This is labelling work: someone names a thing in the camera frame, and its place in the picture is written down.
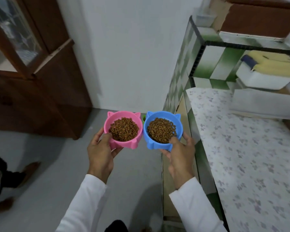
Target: pink bowl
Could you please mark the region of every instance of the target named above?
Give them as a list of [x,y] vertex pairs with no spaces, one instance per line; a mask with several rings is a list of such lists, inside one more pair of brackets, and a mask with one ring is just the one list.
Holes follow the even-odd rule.
[[107,119],[104,123],[104,132],[108,133],[109,128],[111,127],[111,124],[114,123],[115,120],[121,119],[123,117],[126,118],[132,118],[132,120],[135,122],[135,124],[139,127],[138,135],[133,138],[130,141],[127,142],[119,142],[114,139],[111,139],[109,142],[109,145],[111,149],[119,148],[119,147],[126,147],[126,148],[131,148],[135,149],[138,147],[139,141],[142,138],[143,135],[143,123],[141,120],[141,113],[133,113],[130,111],[117,111],[117,112],[108,112],[107,113]]

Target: white floral table cover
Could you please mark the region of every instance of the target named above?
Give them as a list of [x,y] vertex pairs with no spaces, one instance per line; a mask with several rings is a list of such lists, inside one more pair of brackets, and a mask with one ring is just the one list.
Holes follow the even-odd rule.
[[187,90],[231,232],[290,232],[290,131],[231,114],[226,90]]

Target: brown box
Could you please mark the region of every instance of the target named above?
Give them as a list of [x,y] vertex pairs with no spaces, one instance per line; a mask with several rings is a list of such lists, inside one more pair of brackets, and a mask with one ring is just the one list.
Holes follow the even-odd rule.
[[211,0],[216,31],[285,38],[290,33],[290,2],[283,0]]

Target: wooden cabinet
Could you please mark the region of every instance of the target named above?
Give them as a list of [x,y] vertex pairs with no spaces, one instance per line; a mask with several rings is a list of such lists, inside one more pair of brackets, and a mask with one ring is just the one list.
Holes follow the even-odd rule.
[[80,137],[92,103],[73,44],[56,0],[0,0],[0,130]]

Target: gray floor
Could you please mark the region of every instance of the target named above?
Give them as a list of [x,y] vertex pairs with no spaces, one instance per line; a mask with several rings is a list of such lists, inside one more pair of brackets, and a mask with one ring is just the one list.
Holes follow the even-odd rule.
[[[54,231],[78,190],[87,170],[87,145],[104,124],[107,110],[93,110],[82,138],[63,138],[0,131],[0,157],[11,171],[40,160],[41,168],[26,186],[4,189],[0,199],[15,196],[11,210],[0,214],[0,231]],[[146,147],[144,139],[135,150],[116,156],[108,179],[111,194],[97,231],[121,219],[129,231],[162,224],[162,162],[159,151]]]

